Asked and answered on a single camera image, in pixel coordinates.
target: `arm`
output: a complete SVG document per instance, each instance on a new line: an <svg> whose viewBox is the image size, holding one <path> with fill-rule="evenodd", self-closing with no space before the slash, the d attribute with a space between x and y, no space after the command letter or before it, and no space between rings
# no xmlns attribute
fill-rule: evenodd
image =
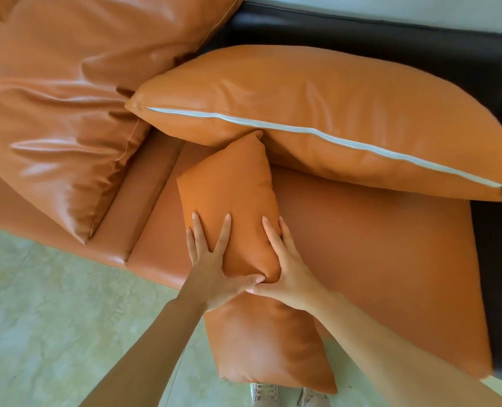
<svg viewBox="0 0 502 407"><path fill-rule="evenodd" d="M280 225L283 241L264 221L279 256L281 278L248 292L276 298L314 315L392 406L502 407L502 397L487 386L417 348L342 294L328 291L303 263L282 218Z"/></svg>
<svg viewBox="0 0 502 407"><path fill-rule="evenodd" d="M261 274L230 278L224 275L223 255L231 226L229 214L213 252L207 247L196 213L193 225L194 236L190 228L187 230L193 267L178 297L166 304L81 407L157 407L175 364L202 315L264 280Z"/></svg>

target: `shoe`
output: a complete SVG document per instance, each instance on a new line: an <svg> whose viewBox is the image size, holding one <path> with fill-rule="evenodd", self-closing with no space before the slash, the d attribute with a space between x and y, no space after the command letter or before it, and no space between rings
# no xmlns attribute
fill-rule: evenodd
<svg viewBox="0 0 502 407"><path fill-rule="evenodd" d="M298 400L298 407L332 407L328 396L318 391L303 388L302 395Z"/></svg>
<svg viewBox="0 0 502 407"><path fill-rule="evenodd" d="M276 384L251 383L253 407L280 407Z"/></svg>

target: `zipper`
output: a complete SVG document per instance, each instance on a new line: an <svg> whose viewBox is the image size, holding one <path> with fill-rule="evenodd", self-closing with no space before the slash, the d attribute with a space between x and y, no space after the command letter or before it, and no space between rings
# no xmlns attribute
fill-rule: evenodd
<svg viewBox="0 0 502 407"><path fill-rule="evenodd" d="M163 113L163 114L173 114L176 116L189 116L189 117L195 117L195 118L219 118L219 119L224 120L226 122L232 122L233 124L254 127L257 129L279 129L281 131L288 131L291 133L313 134L313 135L320 137L323 140L326 140L330 143L342 145L344 147L348 147L348 148L355 149L355 150L371 151L375 154L378 154L379 156L391 158L394 160L407 161L409 163L418 165L420 167L423 167L423 168L426 168L429 170L444 172L447 174L453 174L453 175L463 177L467 180L473 181L478 184L486 185L486 186L492 187L492 188L497 188L499 191L501 191L501 196L502 196L502 184L496 183L496 182L491 181L487 178L478 177L478 176L475 176L475 175L470 174L465 171L457 170L455 168L447 167L445 165L437 164L437 163L434 163L434 162L431 162L428 160L423 160L422 158L410 156L408 154L403 154L403 153L398 153L396 151L386 150L381 147L377 147L375 145L360 143L357 141L347 140L345 138L340 138L340 137L329 136L328 134L323 133L322 131L319 131L318 129L314 129L312 127L297 127L297 126L289 126L289 125L284 125L284 124L277 124L275 122L261 122L260 120L252 120L249 118L226 116L226 115L220 114L220 113L207 113L207 112L202 112L202 111L191 111L191 110L183 110L183 109L159 109L156 107L146 107L146 109L156 111L158 113Z"/></svg>

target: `white wall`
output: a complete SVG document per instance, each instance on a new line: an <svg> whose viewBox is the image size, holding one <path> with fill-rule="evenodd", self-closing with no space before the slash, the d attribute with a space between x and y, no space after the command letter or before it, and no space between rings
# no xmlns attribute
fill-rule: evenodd
<svg viewBox="0 0 502 407"><path fill-rule="evenodd" d="M249 1L343 16L502 33L502 0Z"/></svg>

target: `marble floor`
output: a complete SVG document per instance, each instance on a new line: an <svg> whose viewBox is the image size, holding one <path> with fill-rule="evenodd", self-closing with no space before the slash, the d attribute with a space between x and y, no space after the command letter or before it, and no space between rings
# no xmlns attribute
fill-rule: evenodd
<svg viewBox="0 0 502 407"><path fill-rule="evenodd" d="M77 407L176 291L0 231L0 407ZM383 407L363 373L326 343L334 407ZM485 383L502 394L502 381ZM281 389L283 407L299 393ZM250 404L249 387L221 380L203 323L187 345L162 407Z"/></svg>

